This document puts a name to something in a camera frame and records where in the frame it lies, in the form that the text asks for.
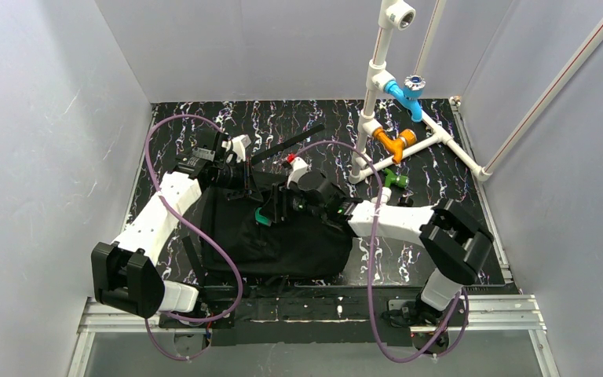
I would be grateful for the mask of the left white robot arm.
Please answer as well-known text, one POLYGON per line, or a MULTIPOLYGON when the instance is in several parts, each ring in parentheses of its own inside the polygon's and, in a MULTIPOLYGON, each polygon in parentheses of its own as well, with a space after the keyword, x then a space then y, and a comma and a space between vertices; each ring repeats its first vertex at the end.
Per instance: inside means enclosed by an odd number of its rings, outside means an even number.
POLYGON ((95 299, 148 319, 159 312, 190 313, 199 298, 191 285, 165 281, 156 263, 179 217, 213 185, 240 187, 250 138, 208 132, 188 155, 177 157, 154 196, 112 242, 99 242, 91 253, 95 299))

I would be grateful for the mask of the teal eraser block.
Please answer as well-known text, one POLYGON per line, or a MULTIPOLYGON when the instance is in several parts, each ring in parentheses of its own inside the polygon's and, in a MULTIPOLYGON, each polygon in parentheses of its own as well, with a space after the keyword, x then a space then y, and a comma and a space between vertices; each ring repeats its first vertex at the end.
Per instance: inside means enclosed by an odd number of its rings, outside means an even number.
POLYGON ((262 212, 262 208, 258 207, 254 212, 255 220, 258 224, 270 227, 272 220, 262 212))

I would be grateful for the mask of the black student backpack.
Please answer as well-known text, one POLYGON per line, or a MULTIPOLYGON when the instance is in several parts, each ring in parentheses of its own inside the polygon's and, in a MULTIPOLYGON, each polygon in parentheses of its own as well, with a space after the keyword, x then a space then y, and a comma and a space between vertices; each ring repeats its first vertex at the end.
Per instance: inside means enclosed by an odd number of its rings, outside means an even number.
POLYGON ((311 280, 293 278, 278 270, 283 261, 281 239, 272 231, 272 226, 258 224, 254 216, 255 210, 264 204, 262 189, 265 181, 273 176, 287 177, 289 173, 286 175, 266 173, 256 171, 254 167, 323 129, 323 124, 315 125, 263 152, 247 156, 245 161, 251 163, 263 200, 227 200, 225 198, 227 190, 216 185, 203 190, 206 194, 206 204, 199 228, 223 248, 243 276, 273 279, 285 276, 288 279, 311 280))

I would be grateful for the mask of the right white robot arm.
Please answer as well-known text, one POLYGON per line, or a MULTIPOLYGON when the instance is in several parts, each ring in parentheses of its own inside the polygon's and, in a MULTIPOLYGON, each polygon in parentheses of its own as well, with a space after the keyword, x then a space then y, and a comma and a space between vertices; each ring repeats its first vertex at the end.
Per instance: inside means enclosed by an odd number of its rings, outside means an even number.
POLYGON ((414 302, 396 311, 406 324, 438 321, 455 296, 477 282, 492 249, 492 233, 453 199, 425 207, 389 205, 384 197, 351 196, 318 170, 273 176, 262 191, 259 213, 283 244, 278 270, 293 278, 340 273, 356 238, 423 247, 435 269, 414 302))

